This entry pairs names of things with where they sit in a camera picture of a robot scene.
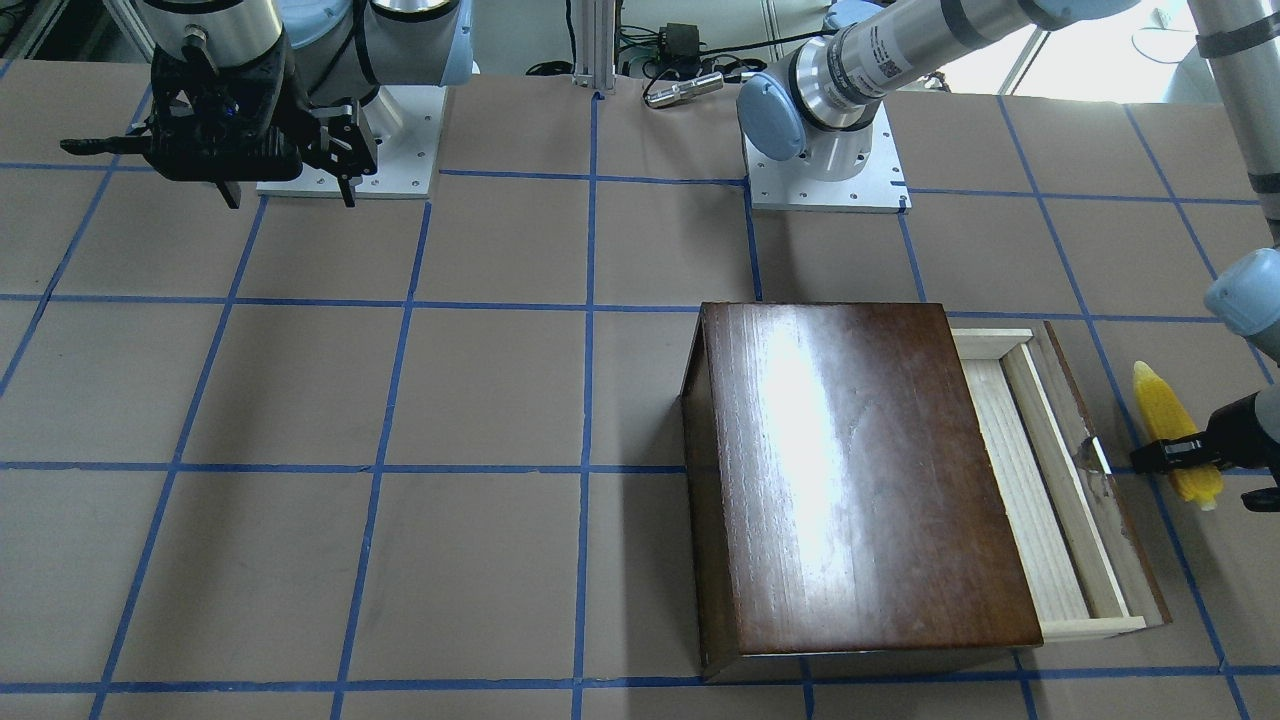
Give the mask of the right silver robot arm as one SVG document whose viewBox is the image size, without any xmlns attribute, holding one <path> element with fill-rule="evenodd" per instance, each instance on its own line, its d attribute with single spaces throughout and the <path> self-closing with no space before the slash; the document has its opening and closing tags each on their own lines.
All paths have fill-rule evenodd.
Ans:
<svg viewBox="0 0 1280 720">
<path fill-rule="evenodd" d="M 470 1 L 142 1 L 152 106 L 128 146 L 230 208 L 426 199 L 447 90 L 474 74 Z"/>
</svg>

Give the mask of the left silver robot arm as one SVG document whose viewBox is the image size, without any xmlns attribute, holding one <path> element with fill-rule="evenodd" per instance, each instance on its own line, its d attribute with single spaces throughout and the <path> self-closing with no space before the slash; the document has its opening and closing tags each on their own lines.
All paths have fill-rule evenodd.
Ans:
<svg viewBox="0 0 1280 720">
<path fill-rule="evenodd" d="M 1143 1 L 1062 33 L 1024 29 L 884 104 L 913 209 L 755 211 L 768 301 L 931 301 L 968 325 L 1047 320 L 1123 478 L 1148 436 L 1149 364 L 1198 427 L 1277 383 L 1277 364 L 1204 306 L 1277 243 L 1190 12 Z"/>
</svg>

